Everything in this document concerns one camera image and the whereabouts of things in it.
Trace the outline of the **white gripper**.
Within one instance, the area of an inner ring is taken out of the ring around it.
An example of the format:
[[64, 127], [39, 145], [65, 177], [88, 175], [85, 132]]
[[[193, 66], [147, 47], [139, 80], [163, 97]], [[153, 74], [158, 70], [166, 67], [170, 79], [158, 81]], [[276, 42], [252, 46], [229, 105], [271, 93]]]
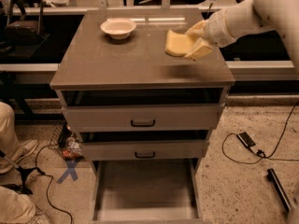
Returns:
[[186, 59], [193, 61], [208, 55], [212, 51], [210, 44], [224, 48], [236, 41], [226, 25], [225, 9], [213, 13], [206, 21], [197, 22], [187, 30], [186, 35], [200, 37], [184, 55]]

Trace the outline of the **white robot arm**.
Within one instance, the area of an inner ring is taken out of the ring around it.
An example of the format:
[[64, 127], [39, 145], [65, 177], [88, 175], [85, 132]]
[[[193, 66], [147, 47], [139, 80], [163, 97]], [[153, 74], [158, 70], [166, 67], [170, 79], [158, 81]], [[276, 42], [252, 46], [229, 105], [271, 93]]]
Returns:
[[275, 30], [299, 73], [299, 0], [244, 0], [214, 12], [187, 31], [195, 40], [185, 57], [197, 60], [213, 47], [224, 48], [245, 35]]

